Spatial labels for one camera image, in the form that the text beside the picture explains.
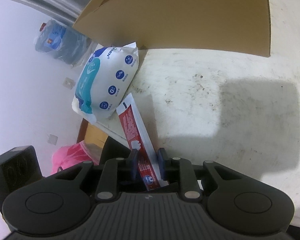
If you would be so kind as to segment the red toothpaste tube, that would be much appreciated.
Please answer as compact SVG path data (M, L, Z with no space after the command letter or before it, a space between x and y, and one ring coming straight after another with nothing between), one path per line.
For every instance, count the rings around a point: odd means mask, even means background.
M158 156L143 123L132 94L128 94L116 112L131 150L138 153L133 168L138 172L148 191L165 187L168 182L161 178Z

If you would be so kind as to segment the blue white wet wipes pack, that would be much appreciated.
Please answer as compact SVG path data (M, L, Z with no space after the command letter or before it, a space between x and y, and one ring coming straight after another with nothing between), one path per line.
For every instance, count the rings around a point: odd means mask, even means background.
M109 118L138 67L139 49L135 42L122 47L98 45L77 81L72 109L91 124Z

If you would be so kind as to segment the blue water jug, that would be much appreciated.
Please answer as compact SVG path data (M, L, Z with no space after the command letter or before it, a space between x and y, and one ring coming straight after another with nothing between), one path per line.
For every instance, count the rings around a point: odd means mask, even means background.
M49 20L40 26L34 48L37 52L74 65L79 63L90 44L91 39L82 33L55 20Z

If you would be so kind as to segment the brown cardboard box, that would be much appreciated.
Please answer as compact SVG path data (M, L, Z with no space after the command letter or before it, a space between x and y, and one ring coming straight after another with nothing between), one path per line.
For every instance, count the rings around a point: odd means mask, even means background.
M269 0L91 0L73 27L104 46L270 55Z

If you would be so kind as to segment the white wall socket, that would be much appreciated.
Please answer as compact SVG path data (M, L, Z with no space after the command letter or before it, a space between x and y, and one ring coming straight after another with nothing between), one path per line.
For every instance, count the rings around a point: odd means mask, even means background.
M66 87L69 90L72 90L73 87L75 86L75 81L73 79L70 79L70 78L66 77L64 82L63 82L63 86Z

